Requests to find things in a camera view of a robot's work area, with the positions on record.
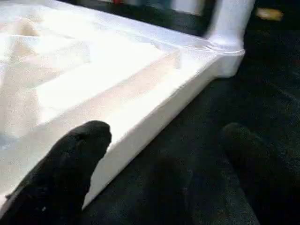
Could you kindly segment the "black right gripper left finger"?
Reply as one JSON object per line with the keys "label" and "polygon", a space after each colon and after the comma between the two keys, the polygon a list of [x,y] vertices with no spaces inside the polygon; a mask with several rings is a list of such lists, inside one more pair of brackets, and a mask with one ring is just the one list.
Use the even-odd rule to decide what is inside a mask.
{"label": "black right gripper left finger", "polygon": [[63,135],[0,210],[2,225],[69,225],[82,212],[91,177],[112,141],[110,125],[92,120]]}

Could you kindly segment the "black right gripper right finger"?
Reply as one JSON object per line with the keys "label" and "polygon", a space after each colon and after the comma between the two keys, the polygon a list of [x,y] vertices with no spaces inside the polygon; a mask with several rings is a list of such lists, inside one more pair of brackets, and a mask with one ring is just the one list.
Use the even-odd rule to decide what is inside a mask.
{"label": "black right gripper right finger", "polygon": [[239,123],[225,125],[222,147],[262,225],[300,223],[300,157],[291,157]]}

